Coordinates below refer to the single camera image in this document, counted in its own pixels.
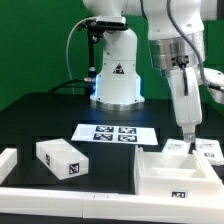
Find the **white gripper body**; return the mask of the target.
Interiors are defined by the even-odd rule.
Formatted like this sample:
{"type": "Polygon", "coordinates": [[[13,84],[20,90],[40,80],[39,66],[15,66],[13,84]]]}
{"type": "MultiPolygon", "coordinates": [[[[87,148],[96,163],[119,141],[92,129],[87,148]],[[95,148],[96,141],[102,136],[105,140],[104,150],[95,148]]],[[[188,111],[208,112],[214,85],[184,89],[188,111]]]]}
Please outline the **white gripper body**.
{"type": "Polygon", "coordinates": [[[183,72],[172,70],[168,83],[172,93],[176,122],[185,129],[193,129],[202,121],[200,94],[197,78],[192,67],[186,69],[188,94],[184,93],[183,72]]]}

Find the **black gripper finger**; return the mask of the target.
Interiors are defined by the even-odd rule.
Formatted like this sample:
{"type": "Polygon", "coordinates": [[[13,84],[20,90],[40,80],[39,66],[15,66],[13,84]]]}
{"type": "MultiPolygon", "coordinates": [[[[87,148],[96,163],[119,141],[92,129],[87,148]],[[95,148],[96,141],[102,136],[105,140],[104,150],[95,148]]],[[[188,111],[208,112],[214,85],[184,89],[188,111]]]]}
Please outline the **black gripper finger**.
{"type": "Polygon", "coordinates": [[[186,143],[192,143],[195,141],[195,127],[185,126],[183,128],[183,138],[186,143]]]}

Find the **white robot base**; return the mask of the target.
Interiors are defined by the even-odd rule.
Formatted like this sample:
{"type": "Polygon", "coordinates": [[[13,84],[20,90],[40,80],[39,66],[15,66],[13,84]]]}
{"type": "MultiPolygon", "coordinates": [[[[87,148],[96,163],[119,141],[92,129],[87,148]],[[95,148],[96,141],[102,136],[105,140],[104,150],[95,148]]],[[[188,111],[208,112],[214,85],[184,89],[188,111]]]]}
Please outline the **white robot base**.
{"type": "Polygon", "coordinates": [[[106,110],[139,108],[141,78],[136,72],[137,36],[133,30],[104,33],[102,70],[96,76],[91,104],[106,110]]]}

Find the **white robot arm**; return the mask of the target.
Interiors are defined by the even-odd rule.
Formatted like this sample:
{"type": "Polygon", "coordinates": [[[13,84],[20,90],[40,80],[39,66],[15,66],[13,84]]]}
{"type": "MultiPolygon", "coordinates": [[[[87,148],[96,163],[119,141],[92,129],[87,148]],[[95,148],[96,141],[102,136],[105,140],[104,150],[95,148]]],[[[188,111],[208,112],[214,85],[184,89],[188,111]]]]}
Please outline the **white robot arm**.
{"type": "Polygon", "coordinates": [[[203,66],[203,21],[218,17],[218,0],[83,0],[93,26],[104,33],[103,67],[91,101],[108,109],[142,103],[135,72],[137,38],[126,27],[128,15],[142,14],[149,25],[152,66],[163,72],[172,93],[177,124],[186,142],[195,140],[202,120],[199,86],[219,102],[224,74],[203,66]]]}

